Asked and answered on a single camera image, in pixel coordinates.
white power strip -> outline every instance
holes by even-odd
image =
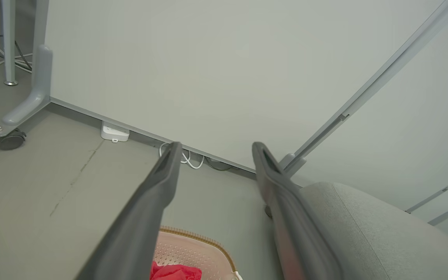
[[[129,129],[116,126],[109,122],[103,121],[101,126],[101,138],[112,140],[112,142],[126,142],[129,139]]]

floor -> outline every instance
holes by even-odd
[[[21,70],[16,87],[3,85],[3,76],[0,67],[0,117],[31,83]],[[28,135],[22,147],[0,150],[0,279],[73,279],[157,161],[156,140],[134,134],[112,143],[100,126],[50,104],[20,126]],[[219,241],[246,280],[281,279],[263,207],[254,180],[182,165],[162,225]]]

gray fabric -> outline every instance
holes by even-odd
[[[448,280],[448,236],[439,229],[342,184],[300,193],[363,279]]]

floor crack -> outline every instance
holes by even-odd
[[[55,205],[55,209],[53,209],[53,211],[51,211],[51,213],[49,214],[49,216],[51,217],[51,215],[53,215],[53,213],[55,213],[56,209],[58,208],[58,206],[60,205],[60,202],[63,201],[63,199],[68,195],[68,193],[70,192],[70,190],[74,187],[74,184],[77,182],[77,180],[79,179],[79,177],[82,174],[82,171],[84,171],[84,168],[86,168],[86,166],[89,164],[89,162],[91,161],[91,159],[93,159],[93,156],[96,154],[96,152],[98,151],[98,149],[101,147],[101,145],[103,145],[103,143],[105,142],[105,139],[103,139],[100,144],[98,145],[98,147],[96,147],[96,149],[92,150],[93,153],[91,154],[91,156],[89,157],[89,159],[86,161],[86,163],[84,164],[84,166],[82,166],[82,168],[79,171],[79,174],[70,182],[70,186],[69,189],[67,190],[67,192],[65,193],[64,196],[62,196],[62,198],[60,198],[60,200],[58,201],[58,203]]]

black caster wheel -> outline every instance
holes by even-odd
[[[269,217],[269,218],[271,218],[272,219],[272,212],[271,212],[271,208],[268,206],[268,205],[266,205],[265,206],[265,209],[264,209],[264,211],[265,211],[265,214]]]
[[[15,129],[8,135],[0,137],[0,149],[4,151],[16,149],[23,144],[25,137],[27,137],[25,132]]]

